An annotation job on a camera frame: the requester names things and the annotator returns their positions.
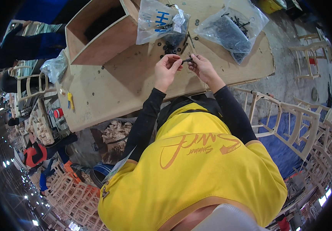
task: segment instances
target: red container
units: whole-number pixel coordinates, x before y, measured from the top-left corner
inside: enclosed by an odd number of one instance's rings
[[[61,118],[62,116],[63,116],[62,108],[58,108],[57,110],[54,110],[54,117]]]

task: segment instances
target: workshop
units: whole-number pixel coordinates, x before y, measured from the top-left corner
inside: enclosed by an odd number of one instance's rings
[[[332,1],[0,1],[0,230],[332,230]]]

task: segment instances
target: logo on shirt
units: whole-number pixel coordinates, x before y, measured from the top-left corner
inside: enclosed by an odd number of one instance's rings
[[[162,146],[162,151],[160,155],[160,167],[162,169],[168,169],[175,161],[176,157],[179,154],[181,149],[189,149],[188,155],[196,154],[196,153],[205,153],[208,154],[214,150],[211,145],[207,145],[208,141],[212,141],[213,143],[217,140],[223,140],[224,144],[219,149],[222,155],[228,154],[241,146],[241,142],[238,139],[228,138],[231,135],[220,133],[220,134],[212,134],[212,133],[192,133],[182,136],[174,136],[169,137],[167,139],[177,140],[178,143],[174,145],[166,145]],[[176,148],[171,159],[166,163],[166,165],[162,164],[162,154],[164,151],[172,151]]]

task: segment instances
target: factory floor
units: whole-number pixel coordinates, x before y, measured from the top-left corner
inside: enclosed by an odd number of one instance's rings
[[[270,19],[263,31],[269,39],[271,51],[273,53],[274,62],[276,66],[275,74],[265,77],[259,81],[238,85],[238,87],[259,91],[262,93],[273,94],[276,99],[286,103],[294,104],[294,97],[313,104],[326,103],[328,99],[328,82],[331,86],[332,93],[332,63],[327,59],[318,59],[320,78],[314,80],[295,79],[299,75],[297,64],[297,57],[295,52],[289,50],[289,47],[307,45],[304,39],[298,39],[298,36],[316,33],[316,28],[312,23],[304,24],[298,19],[292,21],[284,13],[284,11],[275,12],[267,15]],[[307,64],[305,62],[304,54],[301,54],[301,70],[302,74],[308,74]],[[318,92],[318,101],[314,102],[311,99],[312,88],[316,88]],[[232,93],[242,105],[245,100],[245,94],[238,93],[231,88]],[[211,92],[206,93],[207,96],[213,97]],[[250,102],[252,98],[248,98],[248,105],[246,113],[249,113]],[[253,124],[257,124],[261,118],[268,115],[270,105],[266,102],[257,103],[254,111]],[[80,132],[80,139],[73,144],[73,149],[77,152],[72,155],[71,161],[79,163],[88,167],[93,167],[101,160],[101,155],[92,147],[94,138],[91,136],[89,129],[84,129]]]

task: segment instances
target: wooden block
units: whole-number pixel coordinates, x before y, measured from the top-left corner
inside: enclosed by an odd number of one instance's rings
[[[123,14],[112,18],[113,23],[88,41],[84,32],[92,23],[115,7]],[[131,0],[91,0],[66,25],[66,43],[72,65],[102,66],[135,44],[139,11]]]

